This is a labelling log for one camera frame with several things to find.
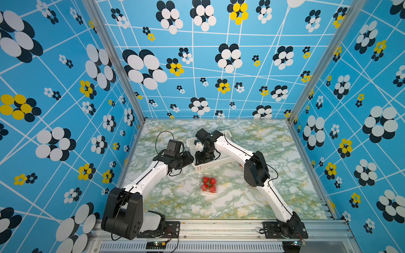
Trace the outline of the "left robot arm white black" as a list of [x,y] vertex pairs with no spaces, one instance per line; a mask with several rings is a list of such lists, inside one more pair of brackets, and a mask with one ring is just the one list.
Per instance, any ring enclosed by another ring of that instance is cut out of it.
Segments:
[[140,232],[152,230],[153,222],[144,221],[143,200],[172,170],[182,169],[193,161],[189,151],[168,156],[164,150],[161,151],[145,172],[132,183],[123,188],[113,188],[109,192],[101,229],[129,240],[136,238]]

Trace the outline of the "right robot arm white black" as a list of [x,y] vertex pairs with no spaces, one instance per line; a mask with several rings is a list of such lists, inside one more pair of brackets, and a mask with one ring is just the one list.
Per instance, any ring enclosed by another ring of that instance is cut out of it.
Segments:
[[279,226],[279,234],[285,238],[307,239],[309,237],[298,214],[288,206],[275,189],[274,179],[269,172],[271,166],[266,163],[260,151],[252,152],[244,149],[217,130],[209,133],[205,129],[200,129],[195,137],[203,145],[203,149],[195,154],[197,163],[205,164],[213,161],[215,152],[230,156],[244,168],[245,181],[256,188],[271,206]]

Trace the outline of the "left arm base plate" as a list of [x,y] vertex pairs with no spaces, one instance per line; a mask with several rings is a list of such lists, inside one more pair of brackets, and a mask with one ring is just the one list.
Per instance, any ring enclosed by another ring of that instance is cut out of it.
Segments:
[[178,238],[180,232],[179,221],[166,221],[160,224],[156,230],[140,232],[137,238]]

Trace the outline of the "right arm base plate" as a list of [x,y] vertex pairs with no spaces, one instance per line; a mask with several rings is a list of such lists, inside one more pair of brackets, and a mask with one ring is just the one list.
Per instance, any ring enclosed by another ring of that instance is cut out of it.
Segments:
[[283,223],[278,221],[267,221],[262,223],[263,227],[259,233],[264,235],[266,239],[308,239],[308,231],[305,224],[300,221],[298,223]]

